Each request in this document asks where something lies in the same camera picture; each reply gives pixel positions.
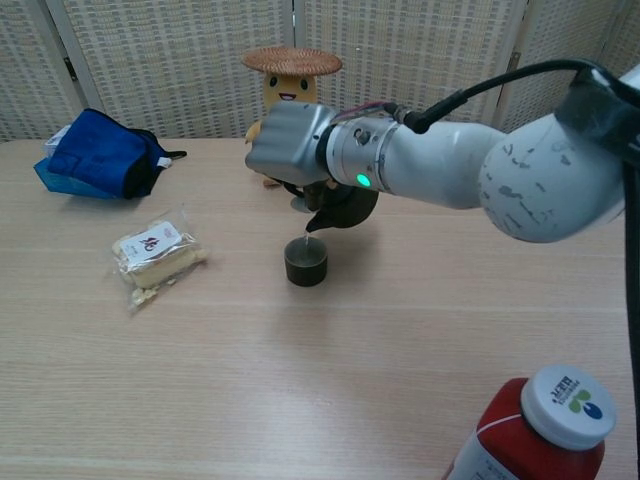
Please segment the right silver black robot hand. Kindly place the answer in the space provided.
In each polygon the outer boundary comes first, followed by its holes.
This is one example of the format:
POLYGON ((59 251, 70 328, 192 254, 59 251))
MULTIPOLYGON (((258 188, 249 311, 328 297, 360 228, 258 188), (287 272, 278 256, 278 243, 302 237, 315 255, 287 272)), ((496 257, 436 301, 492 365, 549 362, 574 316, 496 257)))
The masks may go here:
POLYGON ((306 208, 318 211, 329 173, 326 162, 317 158, 316 150, 335 115, 334 109, 317 103, 276 103, 251 142, 246 166, 271 179, 300 187, 306 208))

